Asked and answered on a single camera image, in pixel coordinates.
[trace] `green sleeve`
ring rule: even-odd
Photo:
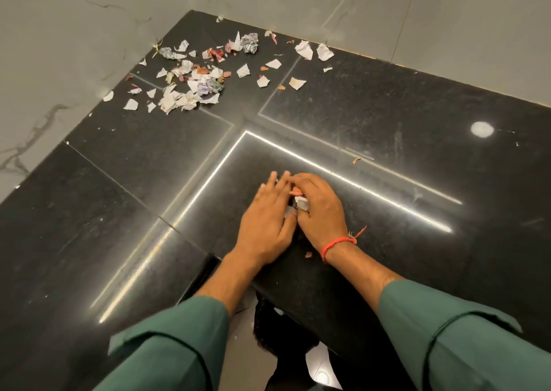
[[[133,350],[96,391],[217,390],[229,314],[212,297],[193,297],[111,338],[109,354]]]
[[[551,355],[513,334],[520,325],[501,311],[401,280],[377,312],[419,390],[551,389]]]

